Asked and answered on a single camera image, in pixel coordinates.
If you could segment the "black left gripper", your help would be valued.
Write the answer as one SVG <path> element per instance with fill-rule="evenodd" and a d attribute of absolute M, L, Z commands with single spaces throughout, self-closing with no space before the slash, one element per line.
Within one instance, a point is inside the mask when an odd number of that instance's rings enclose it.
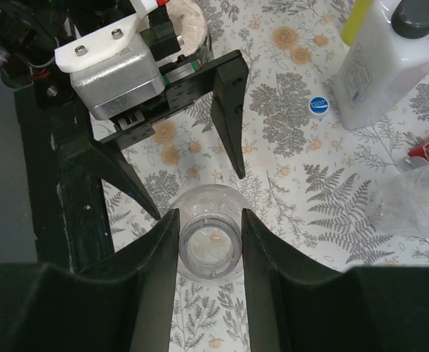
<path fill-rule="evenodd" d="M 120 150 L 150 137 L 170 143 L 169 118 L 206 95 L 223 147 L 241 148 L 247 66 L 239 51 L 213 58 L 196 1 L 0 1 L 0 46 L 9 53 L 5 72 L 33 89 L 40 109 L 75 100 L 114 125 L 105 144 L 69 142 L 62 156 L 157 221 L 157 206 Z"/>

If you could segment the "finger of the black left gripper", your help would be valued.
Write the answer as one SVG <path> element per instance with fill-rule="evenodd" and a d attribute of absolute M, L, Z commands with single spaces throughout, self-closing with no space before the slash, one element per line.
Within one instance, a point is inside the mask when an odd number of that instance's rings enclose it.
<path fill-rule="evenodd" d="M 243 103 L 247 69 L 222 65 L 216 69 L 211 117 L 239 179 L 245 177 L 242 154 Z"/>

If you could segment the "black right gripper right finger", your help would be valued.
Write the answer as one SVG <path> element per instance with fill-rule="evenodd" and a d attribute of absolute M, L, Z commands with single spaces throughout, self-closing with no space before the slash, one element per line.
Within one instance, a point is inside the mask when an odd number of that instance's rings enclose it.
<path fill-rule="evenodd" d="M 242 213 L 253 351 L 429 351 L 429 266 L 335 271 Z"/>

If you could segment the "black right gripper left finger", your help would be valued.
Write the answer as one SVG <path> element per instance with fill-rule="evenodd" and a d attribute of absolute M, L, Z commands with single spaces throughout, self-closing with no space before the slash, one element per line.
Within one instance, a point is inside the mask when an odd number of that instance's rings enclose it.
<path fill-rule="evenodd" d="M 167 351 L 180 218 L 72 274 L 0 264 L 0 351 Z"/>

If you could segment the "clear plastic bottle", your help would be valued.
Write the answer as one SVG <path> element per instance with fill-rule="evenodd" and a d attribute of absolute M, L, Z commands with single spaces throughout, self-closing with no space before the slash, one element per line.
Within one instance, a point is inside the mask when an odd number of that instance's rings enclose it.
<path fill-rule="evenodd" d="M 429 238 L 429 164 L 379 186 L 367 216 L 379 231 Z"/>
<path fill-rule="evenodd" d="M 179 210 L 178 273 L 202 285 L 221 286 L 243 272 L 242 210 L 247 199 L 218 184 L 194 187 L 171 205 Z"/>

